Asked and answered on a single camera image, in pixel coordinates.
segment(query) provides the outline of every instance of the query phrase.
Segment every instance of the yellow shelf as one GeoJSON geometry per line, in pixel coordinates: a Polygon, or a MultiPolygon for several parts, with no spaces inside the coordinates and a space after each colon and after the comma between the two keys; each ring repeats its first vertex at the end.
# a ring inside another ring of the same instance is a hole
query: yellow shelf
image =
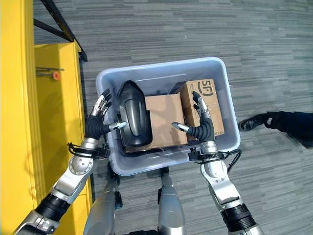
{"type": "MultiPolygon", "coordinates": [[[[1,10],[1,234],[8,235],[65,171],[66,143],[84,133],[80,48],[37,45],[33,2],[0,2],[1,10]],[[60,80],[35,76],[35,66],[64,68],[60,80]]],[[[80,235],[90,210],[90,182],[55,234],[80,235]]]]}

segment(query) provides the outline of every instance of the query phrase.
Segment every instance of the light blue plastic bin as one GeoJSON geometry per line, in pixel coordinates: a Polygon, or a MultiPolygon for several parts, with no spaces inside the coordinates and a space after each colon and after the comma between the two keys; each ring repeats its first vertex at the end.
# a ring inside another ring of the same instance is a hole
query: light blue plastic bin
{"type": "MultiPolygon", "coordinates": [[[[121,85],[132,80],[142,89],[145,95],[170,94],[185,81],[213,79],[221,109],[225,134],[217,136],[217,147],[220,151],[238,148],[240,136],[231,99],[229,83],[224,62],[216,57],[174,61],[160,64],[124,67],[104,70],[97,76],[98,95],[110,88],[112,106],[108,110],[105,122],[116,121],[118,110],[117,93],[121,85]]],[[[113,170],[123,176],[138,174],[166,166],[189,161],[188,152],[192,147],[182,145],[164,148],[163,151],[148,153],[138,152],[135,157],[126,157],[118,131],[108,134],[111,149],[110,162],[113,170]]]]}

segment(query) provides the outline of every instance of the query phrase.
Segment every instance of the dark trousers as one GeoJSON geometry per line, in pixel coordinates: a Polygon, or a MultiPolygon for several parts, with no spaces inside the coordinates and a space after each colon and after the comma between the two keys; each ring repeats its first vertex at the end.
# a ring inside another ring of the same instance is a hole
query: dark trousers
{"type": "Polygon", "coordinates": [[[272,118],[270,124],[266,121],[267,128],[287,132],[301,142],[313,142],[313,114],[302,112],[267,112],[267,117],[272,118]]]}

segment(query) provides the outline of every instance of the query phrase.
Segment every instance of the cardboard box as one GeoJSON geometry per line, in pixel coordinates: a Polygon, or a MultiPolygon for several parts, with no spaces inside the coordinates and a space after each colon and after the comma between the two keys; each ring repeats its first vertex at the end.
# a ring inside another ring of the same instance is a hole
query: cardboard box
{"type": "Polygon", "coordinates": [[[174,121],[184,123],[180,94],[146,96],[145,100],[150,110],[152,142],[139,148],[127,148],[126,152],[187,144],[186,133],[172,126],[174,121]]]}
{"type": "MultiPolygon", "coordinates": [[[[223,120],[213,79],[188,81],[179,89],[185,123],[189,126],[200,125],[200,117],[193,107],[195,104],[192,99],[193,91],[199,93],[208,106],[213,121],[215,136],[224,134],[223,120]]],[[[188,135],[187,137],[188,140],[195,139],[188,135]]]]}

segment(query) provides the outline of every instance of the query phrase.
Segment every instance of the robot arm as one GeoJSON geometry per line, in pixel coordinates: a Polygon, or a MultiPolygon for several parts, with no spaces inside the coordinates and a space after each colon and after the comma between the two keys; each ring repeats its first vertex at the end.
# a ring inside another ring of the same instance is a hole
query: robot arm
{"type": "Polygon", "coordinates": [[[229,235],[264,235],[260,226],[254,221],[250,211],[241,199],[236,187],[228,177],[228,172],[238,160],[241,151],[219,152],[214,137],[214,128],[207,105],[202,97],[193,92],[194,108],[200,116],[200,126],[189,127],[177,122],[172,125],[196,137],[200,142],[200,152],[195,148],[189,153],[190,160],[200,160],[201,173],[208,181],[209,191],[222,214],[229,235]],[[227,168],[222,159],[232,153],[239,153],[227,168]]]}
{"type": "Polygon", "coordinates": [[[69,144],[69,151],[73,154],[73,157],[69,160],[64,174],[13,234],[39,235],[53,233],[59,226],[62,216],[84,188],[87,178],[94,169],[94,159],[103,158],[109,154],[108,149],[98,148],[100,137],[126,125],[125,122],[110,125],[103,124],[104,116],[111,106],[111,102],[109,102],[111,95],[109,93],[109,89],[104,91],[94,105],[87,119],[85,136],[81,145],[74,147],[73,144],[69,144]]]}

